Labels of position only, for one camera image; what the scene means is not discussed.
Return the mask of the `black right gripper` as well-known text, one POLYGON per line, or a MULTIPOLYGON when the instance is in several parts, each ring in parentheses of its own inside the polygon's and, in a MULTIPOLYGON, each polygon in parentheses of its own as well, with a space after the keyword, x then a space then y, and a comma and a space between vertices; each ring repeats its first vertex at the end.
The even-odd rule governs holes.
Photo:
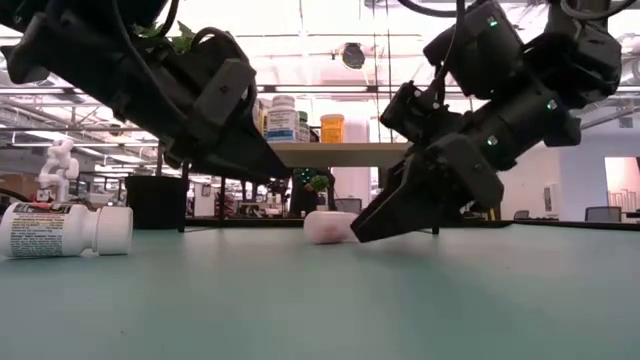
POLYGON ((582 139, 581 120, 550 90, 494 99, 474 119, 472 142, 480 150, 467 136, 449 134, 428 147, 416 145, 389 170, 383 191, 351 223, 360 242, 455 224, 471 202, 495 207, 504 186, 492 167, 513 168, 539 142, 565 147, 582 139))

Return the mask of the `white bottle purple label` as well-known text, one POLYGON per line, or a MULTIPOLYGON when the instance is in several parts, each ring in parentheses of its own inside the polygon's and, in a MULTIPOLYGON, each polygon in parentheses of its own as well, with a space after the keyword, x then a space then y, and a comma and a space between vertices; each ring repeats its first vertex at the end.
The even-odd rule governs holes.
POLYGON ((304 235, 316 245, 349 242, 355 239, 351 224, 356 218, 351 212, 314 211, 304 219, 304 235))

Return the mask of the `small white bottle red label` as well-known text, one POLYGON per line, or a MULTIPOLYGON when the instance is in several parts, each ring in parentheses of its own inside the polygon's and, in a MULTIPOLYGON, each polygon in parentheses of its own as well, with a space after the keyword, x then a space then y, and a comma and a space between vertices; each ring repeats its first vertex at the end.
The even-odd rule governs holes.
POLYGON ((9 258, 100 256, 129 253, 133 211, 80 204, 25 203, 9 206, 0 220, 0 255, 9 258))

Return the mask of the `wooden shelf black metal legs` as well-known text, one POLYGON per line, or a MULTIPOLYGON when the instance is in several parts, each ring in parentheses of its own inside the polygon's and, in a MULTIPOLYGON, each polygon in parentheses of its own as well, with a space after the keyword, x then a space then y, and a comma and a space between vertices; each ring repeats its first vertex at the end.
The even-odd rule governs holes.
MULTIPOLYGON (((276 143, 271 146, 287 167, 391 167, 411 143, 276 143)), ((218 220, 226 219, 221 214, 218 220)))

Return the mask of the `potted green plant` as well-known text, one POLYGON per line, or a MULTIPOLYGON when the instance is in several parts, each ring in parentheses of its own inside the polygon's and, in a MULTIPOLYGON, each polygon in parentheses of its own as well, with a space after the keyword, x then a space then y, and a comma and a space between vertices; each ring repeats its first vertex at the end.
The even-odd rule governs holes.
POLYGON ((180 176, 165 176, 164 145, 159 142, 151 173, 135 172, 125 178, 126 205, 133 210, 133 227, 141 230, 174 230, 183 233, 190 181, 189 168, 180 176))

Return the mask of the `white articulated robot figure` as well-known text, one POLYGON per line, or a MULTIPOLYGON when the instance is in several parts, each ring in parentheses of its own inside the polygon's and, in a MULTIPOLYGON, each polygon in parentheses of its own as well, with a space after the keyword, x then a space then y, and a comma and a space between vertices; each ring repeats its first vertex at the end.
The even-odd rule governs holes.
POLYGON ((61 139, 55 140, 47 149, 47 160, 37 178, 37 202, 64 203, 68 200, 70 181, 79 175, 79 162, 71 155, 73 147, 72 140, 61 139))

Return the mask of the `green table mat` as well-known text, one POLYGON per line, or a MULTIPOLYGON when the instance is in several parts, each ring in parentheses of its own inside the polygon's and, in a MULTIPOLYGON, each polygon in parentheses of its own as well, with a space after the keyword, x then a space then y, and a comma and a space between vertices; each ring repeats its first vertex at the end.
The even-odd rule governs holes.
POLYGON ((0 261, 0 360, 640 360, 640 233, 138 231, 0 261))

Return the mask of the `black round overhead device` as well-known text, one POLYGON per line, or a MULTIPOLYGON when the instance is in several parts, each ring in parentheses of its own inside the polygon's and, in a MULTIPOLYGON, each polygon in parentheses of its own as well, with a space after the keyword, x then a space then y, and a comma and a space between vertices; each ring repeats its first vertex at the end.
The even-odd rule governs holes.
POLYGON ((343 65, 351 70, 361 70, 364 67, 366 56, 360 43, 347 42, 341 52, 343 65))

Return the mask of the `black aluminium table frame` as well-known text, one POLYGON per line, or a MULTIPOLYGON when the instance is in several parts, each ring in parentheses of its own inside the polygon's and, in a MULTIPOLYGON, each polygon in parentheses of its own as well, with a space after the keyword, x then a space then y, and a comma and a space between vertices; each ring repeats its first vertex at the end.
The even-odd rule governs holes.
MULTIPOLYGON (((218 220, 212 217, 187 217, 183 227, 205 228, 302 228, 303 219, 298 218, 226 218, 218 220)), ((546 226, 561 228, 580 228, 614 231, 640 232, 640 224, 634 223, 597 223, 597 222, 569 222, 547 220, 464 220, 457 223, 441 224, 440 228, 504 228, 510 225, 546 226)))

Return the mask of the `white wall dispenser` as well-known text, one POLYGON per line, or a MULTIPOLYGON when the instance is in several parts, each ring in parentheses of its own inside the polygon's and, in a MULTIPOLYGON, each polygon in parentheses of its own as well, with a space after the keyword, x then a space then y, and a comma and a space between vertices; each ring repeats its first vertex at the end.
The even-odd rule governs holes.
POLYGON ((559 185, 547 183, 543 188, 544 212, 547 216, 559 215, 559 185))

